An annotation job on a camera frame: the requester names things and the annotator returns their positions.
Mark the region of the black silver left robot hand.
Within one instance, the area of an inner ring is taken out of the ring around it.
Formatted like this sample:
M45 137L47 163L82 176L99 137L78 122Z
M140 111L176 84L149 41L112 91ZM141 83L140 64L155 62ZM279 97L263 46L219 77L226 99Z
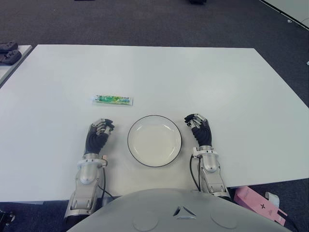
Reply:
M105 146L111 131L114 129L113 121L100 118L89 126L85 141L84 154L99 154Z

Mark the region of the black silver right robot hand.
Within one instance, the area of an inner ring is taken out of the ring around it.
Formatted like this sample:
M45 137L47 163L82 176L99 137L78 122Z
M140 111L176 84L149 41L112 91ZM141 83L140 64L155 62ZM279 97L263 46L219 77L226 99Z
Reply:
M185 124L191 128L191 132L199 146L212 146L212 134L208 120L200 114L190 114L184 118Z

